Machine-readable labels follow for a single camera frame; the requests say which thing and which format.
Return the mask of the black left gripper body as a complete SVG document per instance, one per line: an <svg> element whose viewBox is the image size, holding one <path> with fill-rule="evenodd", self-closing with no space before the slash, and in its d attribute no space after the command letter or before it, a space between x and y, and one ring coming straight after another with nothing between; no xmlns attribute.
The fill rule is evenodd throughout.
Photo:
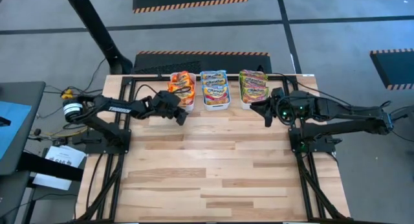
<svg viewBox="0 0 414 224"><path fill-rule="evenodd" d="M159 91L152 101L155 116L177 116L181 108L179 107L181 99L168 91Z"/></svg>

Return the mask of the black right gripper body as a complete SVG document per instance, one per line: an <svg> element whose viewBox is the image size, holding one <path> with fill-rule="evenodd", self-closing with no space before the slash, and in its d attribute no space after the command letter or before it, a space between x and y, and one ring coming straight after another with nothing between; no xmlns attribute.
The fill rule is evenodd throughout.
<svg viewBox="0 0 414 224"><path fill-rule="evenodd" d="M285 95L282 87L271 92L272 112L282 124L294 124L297 119L304 119L304 106L300 104L302 97Z"/></svg>

